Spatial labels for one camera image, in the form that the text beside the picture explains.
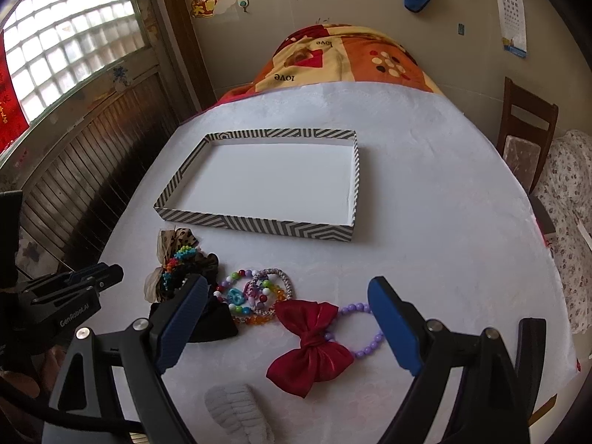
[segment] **red banner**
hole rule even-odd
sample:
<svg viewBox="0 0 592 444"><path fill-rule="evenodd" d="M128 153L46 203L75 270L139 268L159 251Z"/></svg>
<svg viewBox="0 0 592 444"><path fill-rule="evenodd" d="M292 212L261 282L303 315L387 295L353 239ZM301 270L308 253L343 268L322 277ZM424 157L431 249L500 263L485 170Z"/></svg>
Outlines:
<svg viewBox="0 0 592 444"><path fill-rule="evenodd" d="M14 92L13 80L8 71L4 51L4 30L2 30L0 31L0 152L8 148L28 127L29 124Z"/></svg>

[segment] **eye chart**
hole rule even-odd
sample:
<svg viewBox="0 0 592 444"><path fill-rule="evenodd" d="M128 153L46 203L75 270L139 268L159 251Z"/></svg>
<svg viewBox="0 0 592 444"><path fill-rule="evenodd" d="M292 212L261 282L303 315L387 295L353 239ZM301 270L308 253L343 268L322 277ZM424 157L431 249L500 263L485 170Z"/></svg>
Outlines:
<svg viewBox="0 0 592 444"><path fill-rule="evenodd" d="M504 49L526 58L526 21L522 0L497 0Z"/></svg>

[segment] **purple beaded bracelet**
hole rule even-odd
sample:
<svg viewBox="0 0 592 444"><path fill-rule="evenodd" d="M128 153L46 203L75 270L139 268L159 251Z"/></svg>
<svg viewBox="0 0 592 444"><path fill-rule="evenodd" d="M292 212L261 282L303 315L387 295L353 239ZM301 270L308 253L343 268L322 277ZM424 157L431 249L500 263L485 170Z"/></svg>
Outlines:
<svg viewBox="0 0 592 444"><path fill-rule="evenodd" d="M345 307L341 307L341 309L339 309L337 316L335 317L333 322L331 322L331 326L337 321L337 318L339 316L347 316L347 314L350 314L353 312L365 312L366 314L372 315L372 311L370 310L370 306L368 304L362 304L362 302L358 302L357 304L349 304L349 305L347 305ZM335 340L335 335L332 332L327 332L324 335L324 337L325 337L325 340ZM351 355L353 355L353 357L356 357L357 359L362 359L366 356L369 356L375 350L377 350L377 348L380 346L380 344L383 340L384 340L384 333L381 330L378 332L378 334L376 334L374 336L374 338L372 339L372 342L368 346L364 347L362 350L358 350L358 351L350 350Z"/></svg>

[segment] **white tablecloth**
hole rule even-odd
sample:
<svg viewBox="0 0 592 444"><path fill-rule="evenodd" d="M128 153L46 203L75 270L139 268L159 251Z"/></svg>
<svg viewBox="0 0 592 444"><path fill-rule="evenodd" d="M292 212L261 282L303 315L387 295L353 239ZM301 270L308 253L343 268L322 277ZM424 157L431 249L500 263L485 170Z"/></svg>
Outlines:
<svg viewBox="0 0 592 444"><path fill-rule="evenodd" d="M203 135L290 127L357 131L361 175L353 241L192 227L201 248L220 258L222 272L278 267L292 278L298 298L337 305L366 301L368 281L384 275L424 317L440 319L453 331L498 328L512 358L519 320L542 317L547 352L538 405L573 377L575 351L561 283L522 188L489 141L445 97L381 83L328 83L262 94L180 127L103 252L102 260L122 265L125 277L101 294L102 310L89 322L95 332L120 330L147 316L143 285L158 265L156 235L174 228L152 206ZM273 199L282 185L253 182L253 194ZM359 348L376 331L371 316L356 314L339 324L337 338ZM315 384L303 400L265 378L269 364L298 342L273 322L242 327L232 339L188 344L164 382L196 440L229 442L209 416L203 395L212 385L235 381L252 386L276 442L377 442L412 380L389 347L356 361L336 380ZM460 372L452 373L427 442L441 436L459 378ZM121 373L117 380L121 383ZM123 388L120 395L126 415L133 417L128 391Z"/></svg>

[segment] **blue gripper pad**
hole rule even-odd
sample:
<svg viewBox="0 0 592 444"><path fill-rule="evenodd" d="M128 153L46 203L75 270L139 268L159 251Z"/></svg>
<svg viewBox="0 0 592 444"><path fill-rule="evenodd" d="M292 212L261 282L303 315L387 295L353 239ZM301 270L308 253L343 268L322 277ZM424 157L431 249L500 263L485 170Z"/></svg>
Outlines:
<svg viewBox="0 0 592 444"><path fill-rule="evenodd" d="M384 277L374 277L368 283L368 305L399 365L417 376L423 367L423 360L419 336L414 332L413 324L419 325L419 319L421 323L425 322L421 314L411 304L403 302ZM414 323L408 322L403 316L410 310L417 314L411 314L415 318Z"/></svg>
<svg viewBox="0 0 592 444"><path fill-rule="evenodd" d="M181 352L183 352L207 302L208 281L199 276L197 282L178 306L177 312L173 314L161 332L159 351L155 361L156 369L161 374L173 367L181 357Z"/></svg>

